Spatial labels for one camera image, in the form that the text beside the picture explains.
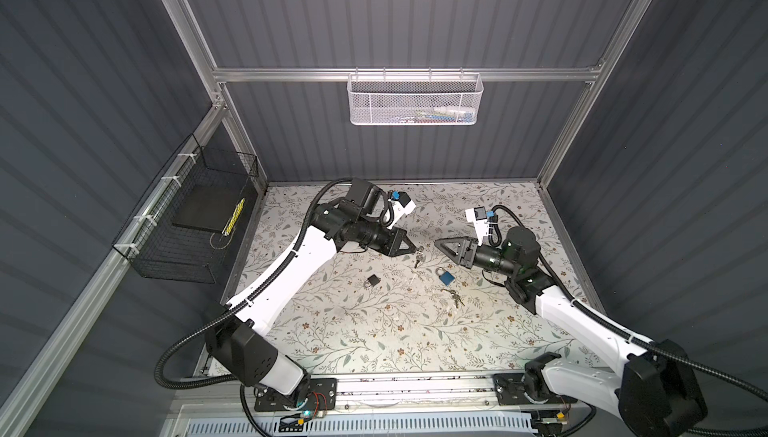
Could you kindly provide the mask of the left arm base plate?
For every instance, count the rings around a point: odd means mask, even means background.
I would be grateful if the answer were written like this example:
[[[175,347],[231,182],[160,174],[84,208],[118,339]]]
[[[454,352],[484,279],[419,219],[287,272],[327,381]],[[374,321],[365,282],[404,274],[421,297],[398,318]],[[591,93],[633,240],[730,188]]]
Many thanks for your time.
[[[335,378],[308,377],[303,379],[290,394],[265,387],[254,391],[253,409],[256,412],[277,412],[293,409],[329,411],[336,406],[338,380]]]

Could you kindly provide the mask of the small black padlock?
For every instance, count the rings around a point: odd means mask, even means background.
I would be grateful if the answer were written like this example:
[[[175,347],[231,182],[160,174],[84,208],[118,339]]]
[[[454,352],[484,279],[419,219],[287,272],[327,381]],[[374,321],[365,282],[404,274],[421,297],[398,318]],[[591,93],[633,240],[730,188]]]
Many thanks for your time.
[[[364,287],[372,288],[377,286],[380,282],[381,282],[381,279],[377,275],[371,275],[365,280]]]

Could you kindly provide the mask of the silver keys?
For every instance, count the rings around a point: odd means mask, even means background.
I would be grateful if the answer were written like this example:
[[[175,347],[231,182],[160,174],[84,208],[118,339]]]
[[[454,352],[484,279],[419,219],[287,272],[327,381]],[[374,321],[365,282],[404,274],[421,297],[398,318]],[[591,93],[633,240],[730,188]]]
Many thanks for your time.
[[[415,254],[414,268],[418,268],[419,265],[424,262],[424,260],[425,260],[424,247],[423,246],[419,246],[417,251],[416,251],[416,254]]]

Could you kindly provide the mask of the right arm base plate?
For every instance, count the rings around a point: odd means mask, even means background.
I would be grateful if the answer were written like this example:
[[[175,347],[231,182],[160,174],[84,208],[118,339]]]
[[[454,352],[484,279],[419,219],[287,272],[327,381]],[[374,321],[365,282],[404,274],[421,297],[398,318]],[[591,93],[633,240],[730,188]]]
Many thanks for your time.
[[[549,394],[547,397],[537,394],[532,396],[525,384],[524,372],[504,372],[493,374],[491,379],[497,401],[502,406],[512,405],[571,405],[576,402],[572,397]]]

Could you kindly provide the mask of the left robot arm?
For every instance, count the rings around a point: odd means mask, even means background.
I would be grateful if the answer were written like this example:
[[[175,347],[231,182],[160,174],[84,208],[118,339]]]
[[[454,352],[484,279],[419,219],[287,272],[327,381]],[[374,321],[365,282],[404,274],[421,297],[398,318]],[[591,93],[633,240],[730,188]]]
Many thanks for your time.
[[[308,372],[266,340],[282,310],[304,284],[343,247],[358,244],[387,257],[416,252],[396,225],[412,213],[405,191],[385,192],[359,178],[326,184],[308,206],[299,233],[252,284],[230,298],[226,322],[205,332],[206,349],[246,387],[265,387],[299,404],[309,393]]]

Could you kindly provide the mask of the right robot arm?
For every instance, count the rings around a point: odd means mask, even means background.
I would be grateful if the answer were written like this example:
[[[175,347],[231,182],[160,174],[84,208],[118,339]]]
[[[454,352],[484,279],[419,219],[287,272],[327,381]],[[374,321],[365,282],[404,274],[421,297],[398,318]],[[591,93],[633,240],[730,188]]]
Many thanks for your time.
[[[566,331],[607,366],[595,370],[546,352],[525,365],[522,386],[531,402],[571,397],[620,418],[636,436],[679,436],[707,417],[683,349],[669,340],[655,344],[574,298],[531,230],[513,227],[497,247],[469,236],[434,245],[455,264],[503,275],[518,305]]]

